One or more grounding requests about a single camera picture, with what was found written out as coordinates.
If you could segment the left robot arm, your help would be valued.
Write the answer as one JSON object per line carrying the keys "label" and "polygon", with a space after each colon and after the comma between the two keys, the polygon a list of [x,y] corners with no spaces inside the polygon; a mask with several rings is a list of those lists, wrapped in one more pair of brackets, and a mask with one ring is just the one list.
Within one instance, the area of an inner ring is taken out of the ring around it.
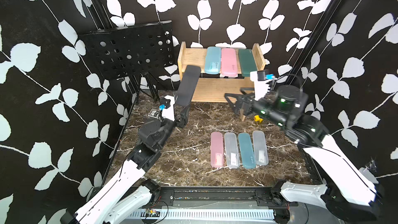
{"label": "left robot arm", "polygon": [[190,104],[181,107],[175,119],[173,104],[160,106],[160,117],[142,125],[138,143],[126,156],[123,165],[112,179],[75,213],[66,212],[63,224],[120,224],[134,211],[148,204],[160,192],[151,180],[142,183],[133,193],[126,195],[133,184],[141,179],[157,162],[161,151],[176,127],[188,123]]}

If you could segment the clear frosted pencil case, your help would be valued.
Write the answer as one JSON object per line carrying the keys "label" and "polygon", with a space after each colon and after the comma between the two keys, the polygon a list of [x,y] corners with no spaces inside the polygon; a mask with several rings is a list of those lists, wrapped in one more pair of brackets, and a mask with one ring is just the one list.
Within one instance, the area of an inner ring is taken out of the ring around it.
{"label": "clear frosted pencil case", "polygon": [[267,166],[269,163],[265,134],[262,131],[253,131],[253,145],[255,160],[258,166]]}

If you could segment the teal pencil case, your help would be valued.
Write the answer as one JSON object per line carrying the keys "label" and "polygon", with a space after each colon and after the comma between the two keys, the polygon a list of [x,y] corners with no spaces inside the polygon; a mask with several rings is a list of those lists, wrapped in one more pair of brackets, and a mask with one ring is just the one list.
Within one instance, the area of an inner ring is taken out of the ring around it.
{"label": "teal pencil case", "polygon": [[248,133],[240,133],[238,135],[238,141],[243,167],[246,169],[254,169],[256,167],[256,161],[250,135]]}

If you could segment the black pencil case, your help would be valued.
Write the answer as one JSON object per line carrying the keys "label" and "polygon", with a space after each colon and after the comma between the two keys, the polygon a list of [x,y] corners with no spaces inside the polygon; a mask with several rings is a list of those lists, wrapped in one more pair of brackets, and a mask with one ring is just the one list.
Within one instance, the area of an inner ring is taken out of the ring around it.
{"label": "black pencil case", "polygon": [[190,105],[195,89],[197,87],[201,68],[199,66],[188,65],[177,90],[175,104],[177,106],[186,107]]}

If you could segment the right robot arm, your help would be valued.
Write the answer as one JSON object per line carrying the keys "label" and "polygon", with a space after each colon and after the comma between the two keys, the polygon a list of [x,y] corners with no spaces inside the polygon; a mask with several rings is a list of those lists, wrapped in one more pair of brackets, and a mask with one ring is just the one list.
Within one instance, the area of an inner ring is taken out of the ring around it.
{"label": "right robot arm", "polygon": [[239,94],[225,93],[236,115],[256,114],[283,131],[308,154],[329,177],[320,185],[294,184],[289,181],[273,188],[273,197],[281,203],[301,202],[327,209],[346,222],[376,221],[380,217],[382,195],[347,158],[319,119],[304,114],[308,95],[292,85],[277,89],[274,101],[255,98],[253,88],[241,88]]}

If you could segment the light blue pencil case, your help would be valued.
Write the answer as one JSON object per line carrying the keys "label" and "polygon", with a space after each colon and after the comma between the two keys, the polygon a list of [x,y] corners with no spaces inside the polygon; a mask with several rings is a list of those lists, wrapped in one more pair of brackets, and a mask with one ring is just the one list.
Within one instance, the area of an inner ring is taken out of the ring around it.
{"label": "light blue pencil case", "polygon": [[204,71],[206,74],[215,75],[220,73],[221,48],[208,47],[205,57]]}

